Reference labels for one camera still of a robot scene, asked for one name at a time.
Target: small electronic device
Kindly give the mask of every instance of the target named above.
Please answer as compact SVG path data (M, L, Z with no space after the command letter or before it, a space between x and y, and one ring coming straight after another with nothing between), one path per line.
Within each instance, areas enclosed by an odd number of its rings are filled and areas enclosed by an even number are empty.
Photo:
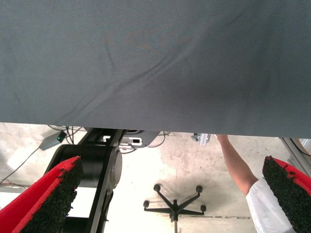
M47 149L49 149L49 148L51 148L53 146L56 146L56 145L62 143L63 140L65 139L65 137L66 137L66 133L64 131L57 132L57 133L55 133L55 134L53 134L51 136L46 137L42 141L42 143L39 146L39 148L41 150L47 150Z

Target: white floor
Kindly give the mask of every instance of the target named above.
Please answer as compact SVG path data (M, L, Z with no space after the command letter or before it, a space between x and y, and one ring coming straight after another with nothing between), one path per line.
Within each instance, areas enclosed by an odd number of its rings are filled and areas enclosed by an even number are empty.
M0 123L0 178L13 171L45 136L54 132L44 125ZM75 141L83 134L75 134ZM190 133L171 133L158 148L144 148L123 155L122 177L114 190L105 232L172 233L173 224L168 215L143 210L144 200L150 201L150 207L165 207L153 190L155 183L161 184L161 192L169 200L177 199L178 203L195 195L197 185L203 187L201 197L188 209L199 211L204 204L206 214L181 216L180 233L256 232L245 198L226 170L217 139L213 136L206 147L200 148L190 136ZM262 177L265 156L287 160L288 152L278 138L229 138L258 178ZM154 145L161 141L159 136ZM43 175L56 149L36 152L12 175L10 182L35 182Z

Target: hand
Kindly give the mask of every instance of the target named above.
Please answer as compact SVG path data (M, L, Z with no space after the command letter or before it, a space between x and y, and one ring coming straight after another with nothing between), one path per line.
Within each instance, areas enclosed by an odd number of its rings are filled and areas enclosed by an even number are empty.
M229 142L228 135L226 134L216 134L216 137L220 144Z

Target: cable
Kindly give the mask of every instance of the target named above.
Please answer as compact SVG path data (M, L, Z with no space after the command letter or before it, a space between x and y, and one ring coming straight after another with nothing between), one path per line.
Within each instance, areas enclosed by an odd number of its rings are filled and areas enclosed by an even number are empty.
M295 147L297 148L297 150L299 150L300 153L304 154L304 155L307 155L307 156L311 156L311 154L307 154L305 152L303 152L297 145L296 143L290 138L290 140L292 141L292 143L295 145Z
M73 126L71 127L71 133L72 133L72 143L74 144L74 140L73 140L73 135L74 135L74 133L73 133Z
M9 183L2 183L2 184L11 184L11 185L16 185L16 186L22 187L22 188L24 188L24 189L27 189L26 187L24 187L24 186L22 186L22 185L20 185L20 184L18 184L18 183L11 182L8 178L7 178L7 181L8 181Z
M156 147L159 147L159 146L161 146L164 142L165 142L165 133L164 133L164 131L163 131L163 134L162 135L160 135L160 136L163 136L163 141L160 143L160 144L158 144L158 145L156 145L156 146L148 146L149 148L156 148Z
M56 129L56 128L52 127L51 125L47 125L47 126L49 126L51 129L54 129L54 130L57 130L57 131L63 131L63 129Z
M67 130L67 134L68 134L70 141L73 143L73 140L72 140L71 135L69 133L69 127L68 126L66 126L66 130Z
M171 132L165 133L165 131L163 131L163 133L164 133L164 134L159 134L158 136L163 136L163 135L167 136L167 135L169 135Z
M5 178L3 178L1 181L0 181L0 185L2 184L3 181L5 181L7 178L9 178L14 172L16 172L21 166L24 165L24 163L30 158L30 156L32 156L37 150L39 149L39 147L37 149L35 149L28 157L27 159L25 159L24 162L21 163L21 165L19 165L14 171L12 171L8 176L6 176Z
M50 127L51 129L54 129L54 130L57 130L57 131L63 131L63 130L66 129L66 126L55 126L55 125L54 126L53 125L47 125L47 126ZM78 129L73 128L73 130L87 132L87 130L81 130L81 128L83 128L83 127L79 127Z
M121 154L129 154L129 153L133 153L134 151L136 151L137 149L131 144L131 147L133 148L133 150L131 150L130 152L121 152Z

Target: chair caster wheel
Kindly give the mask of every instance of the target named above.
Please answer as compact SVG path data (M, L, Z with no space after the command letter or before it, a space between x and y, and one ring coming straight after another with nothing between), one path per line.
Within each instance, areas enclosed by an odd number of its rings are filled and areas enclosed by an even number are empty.
M160 190L161 190L160 185L159 185L158 183L155 184L155 185L154 185L154 191L158 192L158 191L160 191Z
M148 201L148 200L144 201L144 207L145 207L145 208L148 208L148 207L149 207L149 201Z
M198 185L195 190L196 190L197 193L202 193L203 188L202 188L202 186Z
M201 211L206 211L206 206L205 205L201 205Z

